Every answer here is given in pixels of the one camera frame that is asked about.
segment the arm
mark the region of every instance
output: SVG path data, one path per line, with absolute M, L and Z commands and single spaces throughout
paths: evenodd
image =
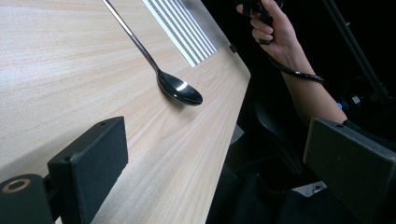
M 259 42 L 259 39 L 272 39 L 271 44 L 262 45 L 262 48 L 276 61 L 290 69 L 314 75 L 315 72 L 297 40 L 288 17 L 275 1 L 262 0 L 262 3 L 273 17 L 273 27 L 261 22 L 259 15 L 252 12 L 250 23 L 253 26 L 253 37 L 257 42 Z M 242 13 L 242 5 L 237 6 L 236 10 Z M 306 125 L 309 125 L 313 117 L 338 123 L 343 123 L 347 119 L 345 113 L 319 83 L 284 73 L 282 73 L 282 76 L 297 113 Z

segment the black cable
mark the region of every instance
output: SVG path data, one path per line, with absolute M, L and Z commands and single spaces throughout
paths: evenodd
M 315 75 L 309 75 L 309 74 L 306 74 L 306 73 L 302 73 L 302 72 L 298 72 L 298 71 L 291 70 L 291 69 L 289 69 L 288 67 L 286 67 L 286 66 L 280 64 L 279 62 L 277 62 L 277 61 L 276 61 L 273 57 L 271 57 L 269 54 L 268 54 L 268 59 L 270 60 L 270 63 L 271 63 L 275 68 L 279 69 L 280 71 L 282 71 L 282 72 L 284 72 L 284 73 L 286 73 L 286 74 L 289 74 L 289 75 L 294 76 L 294 77 L 300 77 L 300 78 L 304 78 L 304 79 L 309 79 L 309 80 L 312 80 L 312 81 L 316 81 L 316 82 L 318 82 L 318 83 L 324 85 L 324 78 L 323 78 L 323 77 L 319 77 L 319 76 L 315 76 Z

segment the person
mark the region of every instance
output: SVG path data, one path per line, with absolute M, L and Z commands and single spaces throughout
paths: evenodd
M 260 14 L 250 11 L 252 36 L 271 40 L 260 44 L 277 64 L 292 71 L 317 77 L 304 54 L 288 16 L 274 0 L 262 0 L 264 8 L 273 18 L 272 25 L 260 20 Z M 243 14 L 243 6 L 236 10 Z M 306 126 L 312 118 L 322 118 L 352 127 L 372 139 L 384 143 L 361 130 L 347 119 L 347 115 L 314 78 L 291 76 L 281 71 L 296 111 Z M 206 224 L 211 223 L 360 223 L 358 219 L 327 189 L 310 197 L 293 190 L 275 191 L 267 188 L 256 175 L 238 178 L 225 164 L 220 175 Z

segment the spoon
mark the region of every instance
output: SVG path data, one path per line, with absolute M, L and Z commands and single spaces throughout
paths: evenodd
M 108 7 L 113 16 L 120 23 L 125 32 L 131 37 L 140 51 L 146 56 L 147 60 L 151 63 L 151 66 L 157 73 L 157 81 L 160 87 L 171 97 L 177 99 L 186 105 L 200 105 L 203 101 L 201 93 L 199 93 L 195 88 L 189 85 L 187 82 L 178 79 L 177 77 L 171 76 L 163 72 L 160 67 L 154 62 L 149 52 L 143 47 L 142 43 L 137 39 L 137 37 L 129 29 L 128 25 L 123 21 L 120 14 L 116 9 L 110 4 L 108 0 L 103 0 L 105 5 Z

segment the table surface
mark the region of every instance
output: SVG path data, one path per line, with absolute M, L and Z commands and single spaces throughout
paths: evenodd
M 0 182 L 46 175 L 47 161 L 93 124 L 124 116 L 129 163 L 93 223 L 205 223 L 248 69 L 228 46 L 191 67 L 141 0 L 112 4 L 161 69 L 204 102 L 166 96 L 101 0 L 1 1 Z

